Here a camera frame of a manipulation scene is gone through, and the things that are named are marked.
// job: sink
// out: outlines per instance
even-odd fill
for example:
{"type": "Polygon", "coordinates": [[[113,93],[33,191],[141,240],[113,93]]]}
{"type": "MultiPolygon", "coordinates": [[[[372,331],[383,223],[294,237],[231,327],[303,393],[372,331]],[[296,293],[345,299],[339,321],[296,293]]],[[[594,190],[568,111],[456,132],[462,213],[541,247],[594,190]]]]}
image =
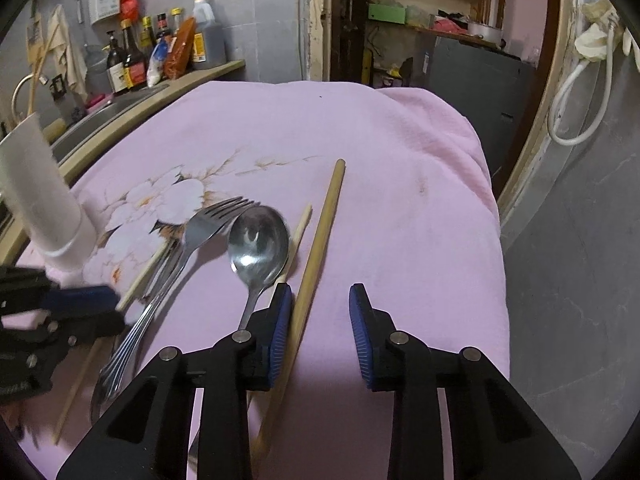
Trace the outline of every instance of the sink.
{"type": "Polygon", "coordinates": [[[157,94],[168,87],[167,83],[145,88],[136,92],[128,92],[124,95],[111,98],[98,111],[88,115],[78,124],[74,124],[56,142],[53,143],[53,157],[58,164],[62,164],[75,150],[91,139],[105,126],[120,117],[143,100],[157,94]]]}

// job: pink blanket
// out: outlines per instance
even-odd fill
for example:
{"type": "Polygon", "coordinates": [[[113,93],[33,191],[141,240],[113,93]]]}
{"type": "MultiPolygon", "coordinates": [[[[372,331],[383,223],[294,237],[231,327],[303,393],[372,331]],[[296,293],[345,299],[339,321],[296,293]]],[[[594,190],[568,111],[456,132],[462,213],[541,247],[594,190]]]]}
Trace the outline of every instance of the pink blanket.
{"type": "MultiPolygon", "coordinates": [[[[360,377],[348,313],[353,283],[365,284],[373,307],[388,311],[399,330],[447,351],[476,346],[508,376],[497,207],[465,118],[421,89],[208,83],[140,126],[78,181],[74,190],[98,224],[101,248],[82,275],[51,271],[65,283],[111,283],[123,292],[174,225],[241,194],[277,208],[292,230],[312,203],[289,279],[296,291],[338,158],[347,170],[337,216],[261,469],[265,480],[386,478],[393,398],[369,392],[360,377]]],[[[40,259],[27,250],[21,262],[40,259]]],[[[164,346],[206,348],[237,327],[246,289],[223,239],[191,259],[172,298],[148,335],[145,363],[164,346]]],[[[28,405],[22,444],[49,479],[88,430],[97,366],[61,445],[50,445],[83,352],[72,352],[53,391],[28,405]]],[[[197,426],[195,417],[192,435],[197,426]]]]}

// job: metal screw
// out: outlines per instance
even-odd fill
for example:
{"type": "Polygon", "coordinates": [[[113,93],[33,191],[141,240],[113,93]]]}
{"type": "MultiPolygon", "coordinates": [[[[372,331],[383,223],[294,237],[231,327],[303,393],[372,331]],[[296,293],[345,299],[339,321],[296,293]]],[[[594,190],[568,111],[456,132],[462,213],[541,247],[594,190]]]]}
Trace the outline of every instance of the metal screw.
{"type": "Polygon", "coordinates": [[[158,356],[162,359],[162,361],[170,361],[174,359],[178,355],[178,349],[175,346],[165,346],[158,356]]]}
{"type": "Polygon", "coordinates": [[[409,335],[405,332],[400,332],[399,330],[397,332],[393,332],[390,336],[389,339],[391,339],[391,342],[397,345],[404,345],[407,344],[409,342],[409,335]]]}
{"type": "Polygon", "coordinates": [[[482,358],[482,352],[472,346],[465,348],[462,351],[462,355],[467,361],[473,362],[477,362],[482,358]]]}
{"type": "Polygon", "coordinates": [[[233,339],[236,343],[246,343],[251,339],[251,332],[248,330],[236,330],[232,333],[231,339],[233,339]]]}

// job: green box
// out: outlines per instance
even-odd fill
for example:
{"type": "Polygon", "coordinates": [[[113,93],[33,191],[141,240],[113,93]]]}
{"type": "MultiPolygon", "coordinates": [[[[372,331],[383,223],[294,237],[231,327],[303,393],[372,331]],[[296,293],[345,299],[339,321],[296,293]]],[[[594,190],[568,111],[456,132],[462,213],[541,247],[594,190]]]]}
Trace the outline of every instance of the green box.
{"type": "Polygon", "coordinates": [[[406,9],[382,4],[369,4],[369,19],[379,22],[401,23],[404,25],[406,9]]]}

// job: white cable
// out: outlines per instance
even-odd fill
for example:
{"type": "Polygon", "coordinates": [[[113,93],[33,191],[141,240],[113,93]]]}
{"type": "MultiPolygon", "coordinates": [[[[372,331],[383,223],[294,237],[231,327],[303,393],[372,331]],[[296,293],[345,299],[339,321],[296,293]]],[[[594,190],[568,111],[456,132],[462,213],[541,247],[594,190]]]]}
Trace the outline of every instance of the white cable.
{"type": "Polygon", "coordinates": [[[551,104],[549,115],[547,117],[547,127],[551,138],[561,146],[577,146],[578,144],[581,144],[585,140],[589,139],[589,137],[591,137],[598,129],[598,126],[600,126],[600,123],[604,118],[604,114],[607,111],[607,106],[609,106],[609,98],[611,97],[611,85],[613,80],[613,43],[616,35],[616,27],[617,25],[613,21],[609,24],[609,34],[607,36],[607,80],[605,83],[604,96],[602,97],[600,110],[598,111],[598,114],[593,120],[591,126],[589,126],[583,133],[573,139],[561,139],[560,137],[558,137],[558,124],[560,122],[559,120],[557,120],[558,108],[563,100],[566,103],[565,94],[567,94],[567,92],[571,90],[580,74],[584,72],[585,68],[587,68],[590,63],[589,60],[583,59],[579,63],[572,74],[564,82],[564,84],[558,91],[558,94],[556,94],[553,103],[551,104]]]}

